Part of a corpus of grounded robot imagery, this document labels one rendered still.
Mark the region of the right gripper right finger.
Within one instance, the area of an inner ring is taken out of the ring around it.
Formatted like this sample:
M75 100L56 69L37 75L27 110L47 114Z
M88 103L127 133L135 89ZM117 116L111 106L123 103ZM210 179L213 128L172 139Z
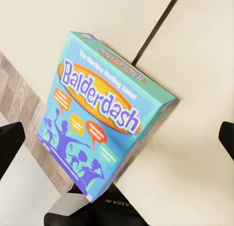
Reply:
M234 161L234 123L224 121L218 139Z

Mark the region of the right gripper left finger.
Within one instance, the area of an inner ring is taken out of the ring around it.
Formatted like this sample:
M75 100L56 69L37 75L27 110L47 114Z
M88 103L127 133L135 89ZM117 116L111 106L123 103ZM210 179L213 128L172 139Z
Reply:
M25 141L21 122L0 127L0 180Z

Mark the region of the board game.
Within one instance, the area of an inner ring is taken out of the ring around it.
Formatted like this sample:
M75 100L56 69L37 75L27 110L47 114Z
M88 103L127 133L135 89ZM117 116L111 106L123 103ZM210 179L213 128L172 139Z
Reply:
M38 138L93 203L174 99L91 33L69 31Z

